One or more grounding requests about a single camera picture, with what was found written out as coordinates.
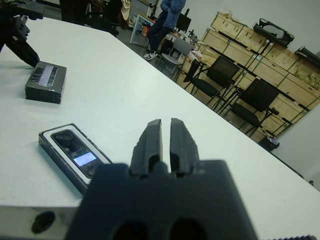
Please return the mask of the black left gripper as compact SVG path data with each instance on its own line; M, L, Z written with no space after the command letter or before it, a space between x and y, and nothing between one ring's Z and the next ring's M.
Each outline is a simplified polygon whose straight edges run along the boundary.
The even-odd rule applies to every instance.
M30 30L26 27L26 21L29 15L27 9L0 10L0 50L6 45L26 64L36 67L40 58L27 43Z

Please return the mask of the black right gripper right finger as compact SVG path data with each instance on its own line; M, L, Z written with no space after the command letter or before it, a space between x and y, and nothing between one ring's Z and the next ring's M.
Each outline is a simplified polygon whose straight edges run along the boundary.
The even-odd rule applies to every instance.
M169 154L171 173L176 177L192 174L194 166L200 161L196 142L178 118L171 119Z

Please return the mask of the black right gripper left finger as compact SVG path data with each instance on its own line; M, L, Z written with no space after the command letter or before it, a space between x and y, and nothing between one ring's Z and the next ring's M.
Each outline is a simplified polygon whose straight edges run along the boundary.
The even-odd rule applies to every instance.
M153 172L154 166L163 161L162 122L150 121L133 148L130 175L143 179Z

